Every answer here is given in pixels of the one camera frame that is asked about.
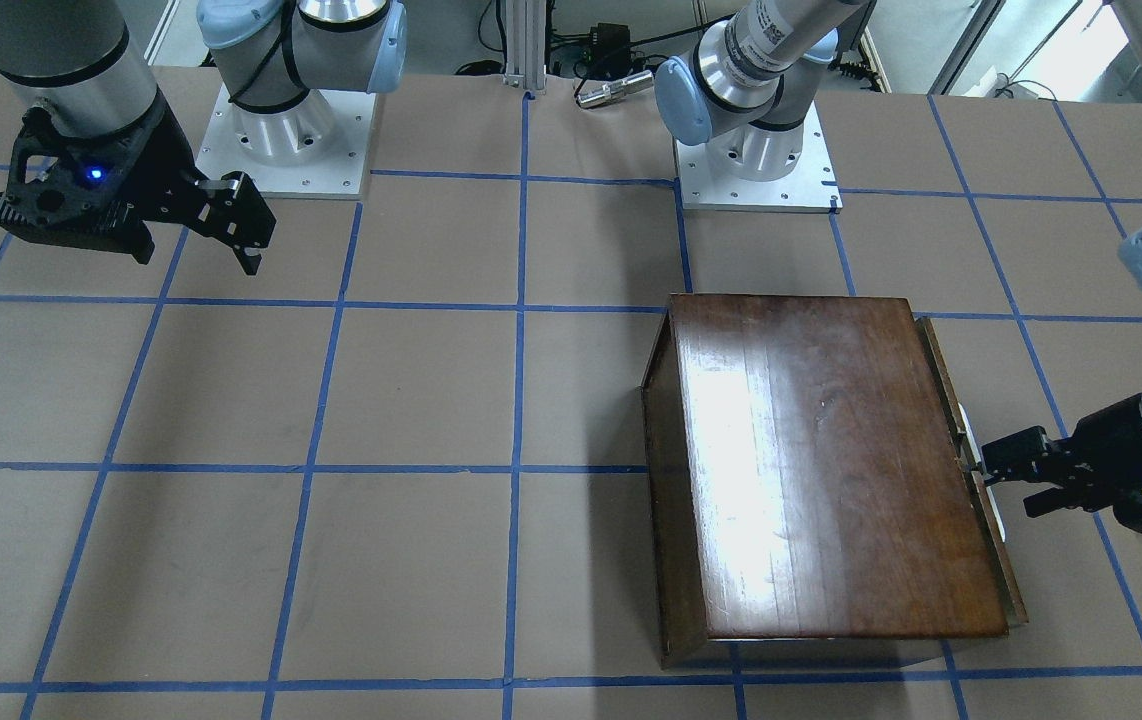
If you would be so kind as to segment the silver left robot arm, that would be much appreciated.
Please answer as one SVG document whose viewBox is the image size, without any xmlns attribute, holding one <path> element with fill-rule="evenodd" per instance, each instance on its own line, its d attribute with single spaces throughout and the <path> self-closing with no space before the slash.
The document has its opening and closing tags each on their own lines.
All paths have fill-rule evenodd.
<svg viewBox="0 0 1142 720">
<path fill-rule="evenodd" d="M 344 242 L 325 471 L 643 464 L 641 383 L 679 291 L 886 296 L 935 323 L 983 439 L 1142 389 L 1142 106 L 822 94 L 842 208 L 691 210 L 649 102 L 574 109 L 410 75 Z"/>
</svg>

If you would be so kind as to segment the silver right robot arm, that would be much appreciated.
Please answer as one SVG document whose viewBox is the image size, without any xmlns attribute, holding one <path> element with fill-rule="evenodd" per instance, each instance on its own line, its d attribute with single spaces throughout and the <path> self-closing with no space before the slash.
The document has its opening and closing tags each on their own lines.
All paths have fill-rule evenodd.
<svg viewBox="0 0 1142 720">
<path fill-rule="evenodd" d="M 324 93 L 389 94 L 405 67 L 399 1 L 201 1 L 196 19 L 257 163 L 315 154 Z M 257 272 L 278 219 L 250 174 L 199 168 L 114 1 L 0 1 L 0 77 L 27 104 L 1 229 L 147 264 L 148 224 L 177 224 Z"/>
</svg>

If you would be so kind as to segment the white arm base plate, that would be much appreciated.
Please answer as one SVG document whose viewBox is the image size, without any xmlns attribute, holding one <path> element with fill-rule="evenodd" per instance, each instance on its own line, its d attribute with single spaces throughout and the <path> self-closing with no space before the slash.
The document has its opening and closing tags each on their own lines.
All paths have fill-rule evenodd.
<svg viewBox="0 0 1142 720">
<path fill-rule="evenodd" d="M 673 141 L 682 206 L 694 211 L 836 213 L 839 182 L 815 104 L 787 131 L 745 126 L 690 146 Z"/>
<path fill-rule="evenodd" d="M 379 101 L 379 94 L 314 90 L 296 109 L 256 114 L 232 104 L 222 86 L 198 168 L 211 178 L 242 170 L 266 199 L 360 201 Z"/>
</svg>

